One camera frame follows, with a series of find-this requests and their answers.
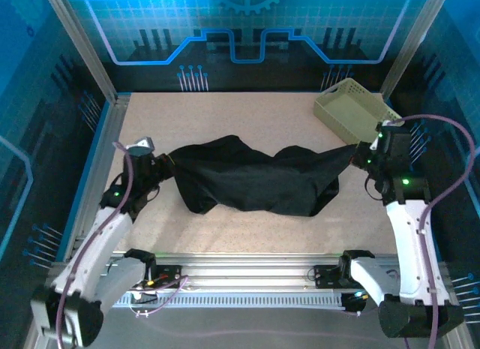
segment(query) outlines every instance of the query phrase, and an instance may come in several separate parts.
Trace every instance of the cable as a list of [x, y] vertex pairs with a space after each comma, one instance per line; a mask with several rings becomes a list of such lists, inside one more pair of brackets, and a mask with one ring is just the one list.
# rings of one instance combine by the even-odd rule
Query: cable
[[160, 305], [158, 308], [156, 309], [153, 309], [151, 311], [148, 311], [146, 313], [141, 313], [140, 311], [134, 311], [132, 309], [132, 307], [130, 306], [130, 310], [135, 314], [136, 317], [139, 317], [140, 315], [144, 316], [144, 317], [148, 317], [150, 314], [155, 314], [155, 313], [158, 313], [160, 310], [162, 310], [163, 308], [165, 308], [172, 300], [173, 298], [175, 298], [179, 293], [180, 293], [180, 290], [183, 289], [183, 287], [187, 284], [187, 281], [188, 281], [188, 275], [184, 275], [184, 276], [181, 276], [180, 278], [170, 282], [169, 284], [166, 284], [164, 285], [163, 287], [160, 287], [158, 288], [156, 291], [158, 290], [162, 290], [162, 289], [165, 289], [167, 287], [171, 287], [172, 285], [180, 282], [181, 280], [183, 280], [183, 282], [178, 286], [177, 290], [175, 291], [175, 293], [173, 293], [170, 298], [168, 298], [162, 305]]
[[58, 349], [65, 349], [65, 346], [63, 345], [63, 339], [62, 339], [62, 327], [63, 327], [63, 317], [64, 317], [64, 309], [65, 309], [65, 301], [67, 299], [67, 294], [68, 290], [70, 289], [71, 284], [75, 280], [75, 275], [77, 273], [78, 267], [80, 265], [80, 262], [83, 259], [83, 256], [85, 255], [87, 249], [90, 247], [90, 245], [93, 243], [95, 238], [100, 234], [100, 232], [111, 222], [111, 220], [117, 216], [117, 214], [122, 210], [123, 206], [126, 204], [128, 196], [130, 195], [130, 192], [132, 190], [132, 185], [134, 183], [134, 166], [132, 165], [132, 159], [128, 153], [128, 150], [119, 142], [114, 142], [113, 143], [114, 147], [116, 147], [118, 150], [123, 151], [125, 158], [127, 159], [127, 168], [128, 168], [128, 184], [127, 184], [127, 190], [121, 199], [120, 204], [113, 210], [113, 212], [106, 218], [102, 224], [96, 229], [95, 232], [88, 238], [86, 241], [85, 245], [80, 249], [78, 257], [76, 257], [76, 260], [72, 264], [72, 270], [70, 271], [70, 275], [68, 276], [67, 282], [65, 283], [65, 288], [61, 293], [60, 296], [60, 301], [58, 302], [58, 309], [57, 309], [57, 315], [55, 318], [55, 333], [57, 336], [57, 345]]
[[136, 302], [135, 305], [143, 305], [143, 304], [148, 304], [149, 302], [154, 302], [158, 300], [158, 295], [154, 295], [154, 298], [153, 299], [150, 299], [150, 300], [146, 300], [145, 302]]
[[408, 342], [408, 339], [407, 338], [403, 338], [403, 342], [405, 343], [405, 348], [406, 349], [410, 349], [410, 344]]
[[152, 199], [148, 199], [147, 203], [150, 203], [153, 199], [155, 199], [158, 196], [158, 193], [160, 193], [160, 186], [157, 187], [157, 192], [155, 193], [155, 196]]
[[390, 270], [387, 270], [387, 274], [392, 274], [394, 273], [395, 274], [395, 279], [397, 279], [397, 281], [400, 280], [400, 274], [398, 274], [398, 271], [396, 269], [390, 269]]
[[115, 260], [112, 260], [112, 262], [109, 264], [108, 268], [106, 268], [106, 273], [110, 273], [110, 269], [112, 269], [112, 265], [115, 264], [117, 261], [120, 261], [121, 259], [123, 259], [123, 257], [119, 257]]
[[315, 281], [315, 278], [310, 277], [310, 273], [312, 270], [315, 270], [315, 268], [310, 268], [310, 270], [307, 271], [307, 279], [310, 281]]
[[368, 176], [367, 176], [367, 178], [366, 178], [366, 180], [365, 180], [365, 184], [364, 184], [365, 191], [367, 192], [368, 196], [371, 197], [372, 199], [374, 199], [374, 200], [376, 200], [376, 201], [382, 201], [382, 198], [379, 199], [378, 197], [374, 197], [374, 196], [372, 196], [372, 194], [370, 194], [370, 192], [368, 191], [367, 184], [368, 184], [368, 182], [370, 181], [370, 179], [371, 179], [371, 176], [370, 176], [370, 174], [368, 174]]
[[120, 179], [120, 176], [122, 176], [122, 173], [118, 174], [114, 180], [112, 180], [112, 182], [110, 183], [110, 187], [113, 187], [115, 185], [115, 183], [117, 182], [118, 179]]
[[[405, 118], [397, 119], [394, 120], [393, 122], [390, 122], [389, 125], [394, 125], [399, 122], [407, 122], [409, 120], [417, 120], [417, 119], [433, 119], [433, 120], [440, 120], [441, 122], [447, 122], [453, 126], [455, 126], [458, 130], [461, 131], [461, 133], [465, 136], [466, 140], [468, 141], [469, 144], [469, 151], [470, 151], [470, 157], [469, 157], [469, 163], [465, 168], [465, 171], [461, 175], [460, 178], [457, 179], [452, 185], [450, 185], [446, 190], [444, 190], [443, 193], [441, 193], [438, 197], [433, 199], [427, 207], [424, 209], [422, 214], [420, 215], [420, 224], [418, 226], [420, 233], [424, 233], [424, 228], [425, 228], [425, 221], [427, 220], [427, 215], [428, 213], [432, 210], [432, 208], [438, 204], [441, 200], [443, 200], [445, 197], [450, 195], [453, 190], [458, 188], [462, 182], [465, 181], [466, 178], [468, 178], [468, 175], [472, 171], [473, 164], [475, 163], [475, 144], [473, 142], [472, 136], [469, 134], [468, 130], [465, 129], [464, 126], [456, 122], [455, 120], [452, 120], [450, 118], [447, 118], [445, 116], [440, 116], [440, 115], [434, 115], [434, 114], [418, 114], [418, 115], [411, 115], [411, 116], [406, 116]], [[430, 339], [428, 341], [428, 349], [434, 349], [435, 348], [435, 343], [437, 342], [437, 333], [438, 333], [438, 321], [439, 321], [439, 310], [438, 310], [438, 297], [437, 297], [437, 288], [435, 287], [435, 278], [434, 278], [434, 269], [432, 267], [432, 263], [430, 260], [430, 255], [428, 254], [428, 248], [427, 248], [427, 240], [425, 239], [425, 235], [420, 236], [420, 246], [421, 246], [421, 251], [424, 257], [425, 261], [425, 266], [427, 269], [427, 277], [428, 281], [430, 284], [430, 294], [432, 298], [432, 310], [433, 310], [433, 316], [432, 316], [432, 330], [430, 332]]]

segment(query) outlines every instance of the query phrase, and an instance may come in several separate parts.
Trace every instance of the speckled countertop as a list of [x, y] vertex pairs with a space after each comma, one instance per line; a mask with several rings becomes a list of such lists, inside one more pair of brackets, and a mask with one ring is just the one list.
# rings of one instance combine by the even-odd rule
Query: speckled countertop
[[[318, 152], [344, 145], [313, 115], [317, 93], [135, 93], [120, 141], [150, 136], [155, 154], [235, 134], [269, 155], [299, 145]], [[115, 154], [108, 183], [122, 169]], [[117, 247], [155, 253], [325, 253], [361, 248], [395, 253], [386, 211], [364, 191], [365, 172], [348, 167], [340, 193], [314, 218], [240, 212], [216, 206], [206, 215], [189, 212], [175, 181], [140, 213]]]

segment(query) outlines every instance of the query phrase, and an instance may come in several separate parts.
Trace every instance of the light green basket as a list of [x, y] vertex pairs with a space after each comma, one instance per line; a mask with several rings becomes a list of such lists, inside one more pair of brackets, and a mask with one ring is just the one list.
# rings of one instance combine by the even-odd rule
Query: light green basket
[[400, 116], [374, 94], [347, 78], [315, 100], [313, 114], [347, 144], [372, 143], [378, 122]]

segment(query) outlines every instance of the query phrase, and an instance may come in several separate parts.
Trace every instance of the black garment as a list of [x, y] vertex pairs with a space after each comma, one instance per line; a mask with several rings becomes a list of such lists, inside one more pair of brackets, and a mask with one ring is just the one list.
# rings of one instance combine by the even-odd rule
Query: black garment
[[175, 177], [195, 213], [219, 203], [242, 211], [314, 216], [338, 194], [338, 175], [354, 151], [354, 145], [319, 154], [290, 146], [272, 158], [230, 135], [164, 156], [171, 171], [164, 178]]

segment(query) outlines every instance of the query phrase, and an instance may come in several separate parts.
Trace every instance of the glass panel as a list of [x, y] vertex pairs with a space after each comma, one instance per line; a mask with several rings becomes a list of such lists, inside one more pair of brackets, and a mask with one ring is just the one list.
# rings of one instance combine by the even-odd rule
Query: glass panel
[[55, 260], [104, 97], [47, 0], [0, 0], [0, 347]]
[[[401, 114], [436, 113], [464, 125], [480, 139], [480, 0], [446, 0], [424, 42], [391, 97]], [[433, 194], [438, 195], [462, 174], [468, 145], [462, 134], [449, 125], [427, 123], [433, 140], [421, 158], [430, 177]], [[433, 211], [436, 237], [442, 259], [448, 262], [453, 278], [472, 272], [480, 276], [480, 161], [469, 179]], [[457, 285], [472, 283], [470, 280]], [[472, 291], [475, 285], [459, 288]], [[474, 293], [459, 296], [468, 306], [466, 321], [479, 321], [480, 298]], [[477, 341], [479, 324], [469, 325]]]
[[119, 91], [378, 90], [425, 0], [70, 0]]

